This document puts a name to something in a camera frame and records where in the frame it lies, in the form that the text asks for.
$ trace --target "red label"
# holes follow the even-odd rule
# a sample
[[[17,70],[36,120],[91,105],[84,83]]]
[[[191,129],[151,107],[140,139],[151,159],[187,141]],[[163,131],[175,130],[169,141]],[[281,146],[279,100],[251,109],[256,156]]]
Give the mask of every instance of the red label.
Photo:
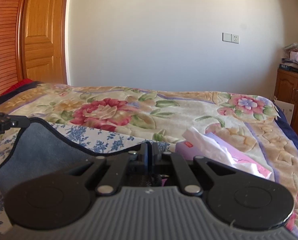
[[[192,145],[190,142],[188,142],[188,141],[185,141],[184,144],[185,144],[186,146],[188,146],[189,148],[193,147],[193,145]]]

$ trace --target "navy blue blanket border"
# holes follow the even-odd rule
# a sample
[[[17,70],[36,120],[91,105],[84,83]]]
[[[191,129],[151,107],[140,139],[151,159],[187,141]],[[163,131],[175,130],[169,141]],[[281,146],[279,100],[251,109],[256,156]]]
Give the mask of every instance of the navy blue blanket border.
[[[296,148],[298,149],[298,135],[295,133],[295,131],[291,128],[291,126],[288,124],[285,114],[282,112],[282,110],[276,106],[279,110],[278,120],[276,120],[277,125],[281,128],[281,130],[285,133],[285,135],[293,141]]]
[[[17,89],[15,89],[15,90],[13,90],[13,91],[5,94],[5,95],[0,96],[0,104],[4,103],[5,101],[9,100],[10,98],[13,98],[18,93],[21,93],[21,92],[26,91],[26,90],[31,89],[31,88],[36,88],[37,85],[41,84],[41,83],[43,83],[43,82],[33,81],[29,84],[25,84],[23,86],[20,86]]]

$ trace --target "pink tissue box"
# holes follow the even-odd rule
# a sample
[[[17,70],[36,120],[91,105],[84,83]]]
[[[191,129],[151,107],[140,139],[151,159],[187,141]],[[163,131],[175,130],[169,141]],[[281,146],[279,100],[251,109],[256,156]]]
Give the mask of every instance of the pink tissue box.
[[[219,138],[217,135],[214,135],[213,133],[207,133],[205,135],[214,139],[221,146],[226,147],[232,158],[237,163],[254,163],[257,165],[260,174],[262,174],[266,179],[270,177],[271,171],[267,170],[259,163],[255,162],[253,159],[245,155],[243,152],[237,150],[235,147]],[[203,153],[197,147],[193,146],[188,141],[178,142],[176,144],[176,153],[180,153],[187,160],[193,160],[193,157],[195,157],[196,155],[203,155]]]

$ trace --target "red fabric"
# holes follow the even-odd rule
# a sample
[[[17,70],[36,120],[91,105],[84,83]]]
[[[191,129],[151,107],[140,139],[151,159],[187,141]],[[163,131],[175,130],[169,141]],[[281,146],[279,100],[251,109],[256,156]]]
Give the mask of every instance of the red fabric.
[[[1,94],[1,96],[4,95],[4,94],[9,93],[9,92],[11,92],[11,91],[13,91],[13,90],[15,90],[15,89],[17,89],[18,87],[21,87],[21,86],[23,86],[23,85],[25,85],[25,84],[29,84],[29,83],[31,83],[31,82],[33,82],[33,80],[31,80],[31,79],[29,79],[29,78],[23,79],[23,80],[21,80],[20,82],[14,84],[13,86],[9,87],[6,91],[4,91],[4,92]]]

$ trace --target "switch plate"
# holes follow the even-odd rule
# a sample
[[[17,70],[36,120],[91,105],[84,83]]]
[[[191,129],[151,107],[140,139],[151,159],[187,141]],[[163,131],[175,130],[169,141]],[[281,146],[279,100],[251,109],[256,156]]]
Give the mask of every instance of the switch plate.
[[[239,44],[239,35],[232,34],[231,35],[231,42]]]
[[[230,33],[222,33],[222,41],[231,42],[232,35]]]

